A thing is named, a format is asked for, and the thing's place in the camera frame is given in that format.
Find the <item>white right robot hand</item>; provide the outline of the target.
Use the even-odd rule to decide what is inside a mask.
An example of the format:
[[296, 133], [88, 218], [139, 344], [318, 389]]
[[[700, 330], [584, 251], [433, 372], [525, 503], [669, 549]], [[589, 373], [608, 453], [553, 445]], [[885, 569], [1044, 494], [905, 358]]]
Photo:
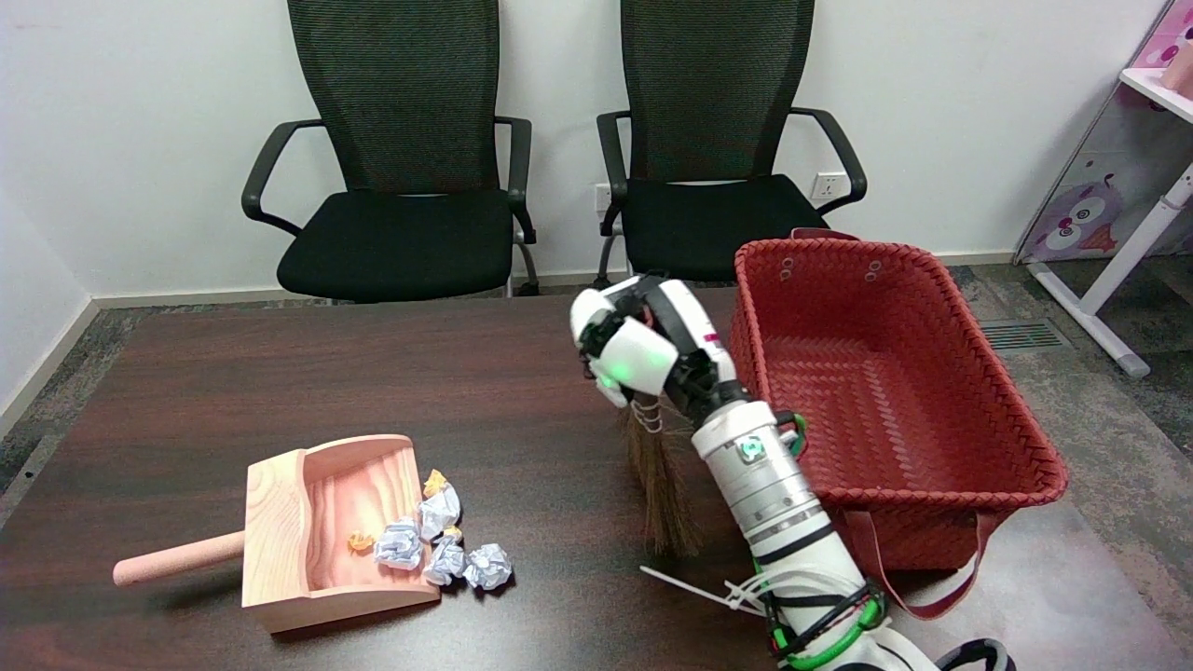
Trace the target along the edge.
[[585, 376], [611, 404], [667, 398], [699, 427], [730, 404], [749, 404], [719, 331], [685, 281], [638, 275], [571, 300], [571, 341]]

